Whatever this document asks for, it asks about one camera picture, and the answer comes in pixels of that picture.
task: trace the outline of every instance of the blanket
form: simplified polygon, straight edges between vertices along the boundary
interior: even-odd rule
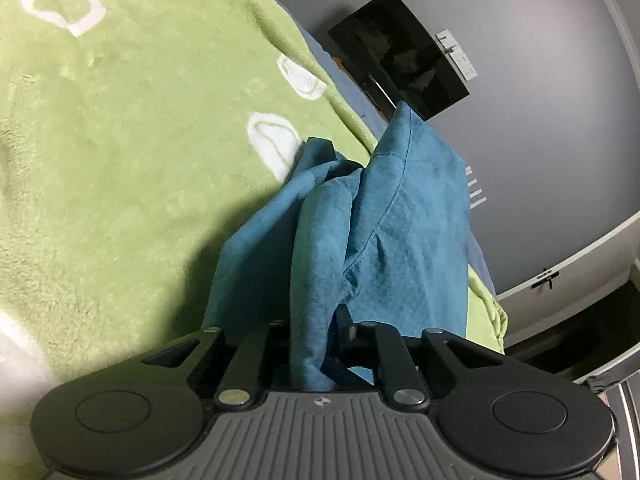
[[[287,8],[283,6],[281,2],[279,3],[283,9],[291,15]],[[376,139],[382,137],[382,134],[386,130],[387,121],[379,115],[371,102],[367,97],[365,97],[362,90],[358,88],[351,78],[338,68],[329,53],[322,48],[322,45],[320,45],[300,23],[296,22],[296,24],[298,25],[302,37],[305,38],[311,54],[316,58],[320,66],[334,82],[335,87],[338,92],[340,92],[340,95],[344,97],[348,105],[362,118],[362,121],[367,125],[373,136],[376,137]],[[484,255],[482,254],[480,245],[478,245],[478,242],[471,231],[469,231],[469,240],[466,248],[469,265],[477,276],[480,277],[486,288],[496,296],[494,284],[491,280],[486,262],[484,261]]]
[[[220,247],[303,141],[366,164],[375,139],[274,0],[0,0],[0,48],[12,480],[42,472],[44,391],[197,329]]]

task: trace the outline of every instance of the metal screw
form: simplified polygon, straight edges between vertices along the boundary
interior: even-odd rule
[[[398,390],[394,393],[394,400],[398,404],[405,404],[407,406],[416,406],[424,401],[424,393],[418,390],[412,390],[406,388],[404,390]]]
[[[230,406],[242,406],[242,404],[249,402],[250,399],[249,392],[236,389],[224,390],[218,396],[220,402]]]

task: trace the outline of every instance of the gray ribbed plate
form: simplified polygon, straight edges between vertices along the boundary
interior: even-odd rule
[[[148,480],[496,480],[449,449],[429,419],[375,393],[271,392],[225,413],[203,443]],[[584,479],[595,479],[585,476]],[[72,480],[53,473],[47,480]]]

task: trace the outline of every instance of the bed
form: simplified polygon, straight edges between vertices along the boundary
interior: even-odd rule
[[[0,476],[33,479],[34,403],[195,330],[222,243],[287,181],[301,143],[327,138],[366,164],[386,123],[274,0],[0,12]],[[467,249],[495,295],[471,232]]]

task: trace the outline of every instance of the circular pad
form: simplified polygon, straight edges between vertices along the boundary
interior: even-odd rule
[[[458,384],[439,406],[440,431],[461,455],[500,475],[589,470],[613,437],[611,412],[586,388],[551,379],[520,391],[491,376]]]
[[[204,412],[188,386],[114,386],[72,381],[36,405],[31,434],[53,468],[82,477],[138,476],[171,462],[200,436]]]
[[[151,406],[145,397],[124,390],[111,390],[83,400],[76,409],[76,417],[88,430],[120,433],[142,424],[150,411]]]
[[[549,433],[566,420],[564,404],[538,392],[504,394],[494,402],[493,410],[501,424],[519,433]]]

